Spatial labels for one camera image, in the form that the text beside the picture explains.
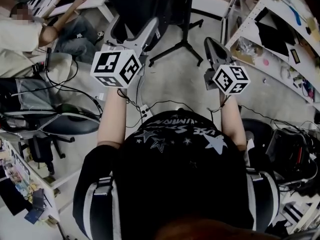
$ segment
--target jeans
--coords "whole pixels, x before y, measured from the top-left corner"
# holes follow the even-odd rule
[[[70,54],[79,62],[92,64],[98,51],[95,47],[97,38],[98,33],[90,22],[78,16],[61,30],[54,52]]]

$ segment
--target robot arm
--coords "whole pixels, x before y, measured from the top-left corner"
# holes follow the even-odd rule
[[[240,94],[250,83],[245,67],[239,66],[230,51],[211,37],[204,40],[204,49],[211,66],[204,74],[206,89],[218,87],[225,95]]]
[[[115,33],[121,20],[117,16],[105,31],[101,51],[96,52],[91,66],[90,75],[105,87],[127,89],[139,70],[145,64],[147,56],[144,49],[150,44],[158,28],[158,18],[146,23],[134,38],[120,42]]]

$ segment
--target power strip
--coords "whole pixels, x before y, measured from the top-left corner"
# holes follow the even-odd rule
[[[143,105],[140,107],[141,115],[142,115],[142,122],[144,123],[149,118],[153,117],[153,114],[151,113],[150,109],[147,105]]]

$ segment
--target concrete floor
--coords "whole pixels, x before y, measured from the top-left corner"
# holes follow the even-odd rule
[[[105,30],[108,26],[107,20],[102,16],[98,9],[88,9],[82,13],[92,25],[98,30]],[[204,61],[200,67],[197,67],[197,60],[186,49],[181,48],[162,59],[155,62],[153,67],[145,68],[145,79],[141,88],[142,103],[149,107],[157,101],[173,100],[183,102],[190,106],[195,112],[210,118],[207,108],[216,109],[214,107],[214,95],[212,91],[207,91],[204,74],[209,68],[206,60],[204,39],[212,37],[220,40],[221,23],[212,18],[208,18],[198,14],[191,15],[191,22],[204,19],[202,28],[195,27],[189,32],[189,43],[203,57]],[[169,26],[163,38],[149,52],[149,57],[153,57],[162,51],[172,47],[182,38],[182,31],[177,26]],[[246,90],[236,98],[240,105],[251,108],[267,117],[279,120],[295,122],[301,124],[306,120],[313,121],[315,109],[308,106],[305,100],[295,92],[287,88],[272,77],[263,72],[245,65],[246,70],[251,79],[251,84]],[[139,78],[136,77],[134,83],[128,89],[128,96],[135,100]],[[155,115],[162,111],[175,110],[177,104],[172,102],[159,103],[152,108]],[[219,120],[219,114],[214,115],[214,120]],[[242,109],[241,116],[243,118],[255,118],[263,120],[267,123],[269,119],[262,118],[253,112]],[[132,106],[127,106],[127,126],[133,126],[139,120],[140,114]],[[127,135],[135,131],[136,128],[128,129]],[[92,150],[96,144],[97,133],[76,136],[74,143],[60,142],[63,153],[66,154],[65,159],[59,159],[54,154],[55,177],[59,178],[67,172],[74,172],[81,168],[84,157]],[[67,182],[59,187],[61,190],[60,201],[71,200],[77,179]],[[78,229],[72,217],[72,205],[70,205],[61,214],[61,225],[65,232],[71,236],[70,239],[78,240],[87,239]],[[37,225],[38,227],[47,227],[46,225]]]

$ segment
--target tripod stand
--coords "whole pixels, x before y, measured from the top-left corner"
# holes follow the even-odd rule
[[[188,33],[190,29],[193,29],[196,26],[199,26],[199,28],[202,27],[202,24],[204,22],[203,19],[198,20],[197,22],[190,23],[190,16],[191,16],[191,8],[192,8],[192,0],[186,0],[185,4],[185,11],[184,11],[184,22],[182,26],[179,26],[182,28],[182,40],[178,42],[174,47],[165,50],[164,52],[158,54],[157,56],[154,56],[153,58],[150,59],[150,64],[149,67],[152,67],[153,64],[155,63],[156,60],[162,58],[163,56],[168,55],[169,53],[178,50],[181,47],[185,47],[189,52],[193,54],[198,59],[197,66],[199,67],[201,62],[204,60],[191,46],[191,44],[188,43]]]

